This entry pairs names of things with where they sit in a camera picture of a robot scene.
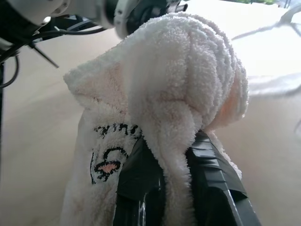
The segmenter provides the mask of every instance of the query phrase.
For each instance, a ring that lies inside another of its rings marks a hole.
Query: black cable
[[[32,41],[34,41],[36,39],[44,38],[44,37],[47,37],[47,36],[96,34],[96,33],[99,33],[99,32],[103,32],[105,30],[106,30],[105,28],[101,27],[101,28],[98,28],[98,29],[94,29],[94,30],[90,30],[90,31],[84,31],[84,32],[59,30],[59,31],[49,31],[49,32],[43,32],[43,33],[40,33],[40,34],[35,34],[32,37],[30,37],[30,39],[24,40],[22,43],[16,44],[16,45],[12,46],[10,49],[8,49],[7,51],[5,51],[0,56],[0,63],[4,62],[9,57],[14,55],[22,46],[28,45],[29,43],[31,43]]]
[[[18,74],[19,74],[19,69],[20,69],[20,62],[19,62],[19,56],[16,55],[15,56],[15,60],[16,60],[16,70],[15,70],[15,74],[14,76],[11,78],[11,80],[9,80],[7,83],[4,83],[4,84],[1,84],[0,85],[0,89],[3,89],[7,86],[9,86],[10,84],[12,84],[16,78],[18,77]]]

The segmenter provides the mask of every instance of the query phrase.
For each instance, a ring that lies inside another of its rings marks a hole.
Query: terry cloth towel
[[[246,72],[219,28],[200,16],[150,20],[116,47],[65,76],[85,108],[62,226],[110,226],[118,176],[140,133],[166,178],[164,225],[195,225],[185,151],[204,130],[243,117]]]

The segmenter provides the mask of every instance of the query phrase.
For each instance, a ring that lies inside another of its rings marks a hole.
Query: towel fold
[[[195,225],[185,151],[243,117],[246,72],[219,28],[200,16],[150,20],[65,81],[85,110],[61,224],[111,225],[118,175],[141,131],[166,178],[166,226]]]

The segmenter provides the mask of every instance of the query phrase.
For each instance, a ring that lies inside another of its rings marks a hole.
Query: beige floor
[[[20,77],[5,90],[1,226],[58,224],[82,111],[62,75],[118,43],[113,32],[41,43],[58,70],[22,50]],[[13,61],[7,68],[8,76]],[[264,226],[301,224],[301,140],[293,133],[300,112],[301,96],[252,99],[245,119],[218,131]]]

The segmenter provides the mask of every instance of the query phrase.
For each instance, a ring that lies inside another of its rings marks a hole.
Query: pink embroidered nose
[[[98,170],[103,170],[106,173],[110,173],[112,170],[115,170],[117,168],[117,165],[114,163],[108,163],[104,166],[100,166]]]

